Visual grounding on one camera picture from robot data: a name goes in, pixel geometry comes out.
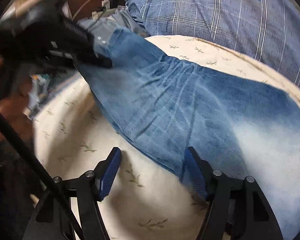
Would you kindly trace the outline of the person's left hand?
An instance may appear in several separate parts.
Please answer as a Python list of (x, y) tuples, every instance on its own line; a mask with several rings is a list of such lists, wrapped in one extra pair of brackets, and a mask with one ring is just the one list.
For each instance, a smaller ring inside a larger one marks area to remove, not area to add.
[[(29, 140), (33, 135), (32, 121), (24, 114), (29, 103), (29, 92), (32, 89), (32, 80), (29, 76), (11, 96), (0, 101), (0, 114), (6, 118), (12, 128), (23, 140)], [(5, 137), (0, 133), (0, 142)]]

